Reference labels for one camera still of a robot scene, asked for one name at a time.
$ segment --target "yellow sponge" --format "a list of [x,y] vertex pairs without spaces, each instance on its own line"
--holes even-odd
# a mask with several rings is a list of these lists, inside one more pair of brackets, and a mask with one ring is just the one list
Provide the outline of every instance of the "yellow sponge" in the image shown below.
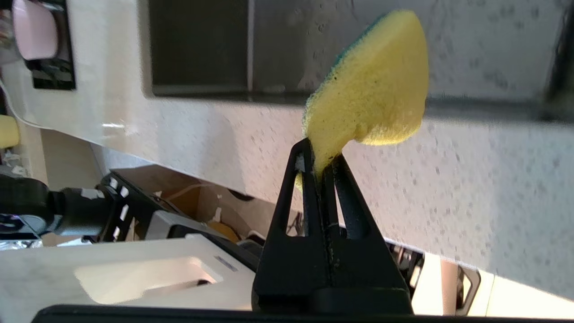
[[412,11],[375,22],[307,101],[303,129],[320,176],[352,139],[396,144],[420,127],[428,92],[425,35]]

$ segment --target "speckled countertop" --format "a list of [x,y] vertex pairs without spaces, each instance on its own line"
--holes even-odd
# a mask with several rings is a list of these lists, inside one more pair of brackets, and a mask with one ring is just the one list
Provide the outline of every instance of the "speckled countertop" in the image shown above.
[[[138,5],[69,1],[77,91],[34,90],[23,64],[3,67],[20,114],[275,200],[302,109],[146,95]],[[385,236],[574,298],[573,145],[560,125],[425,120],[403,144],[344,153]]]

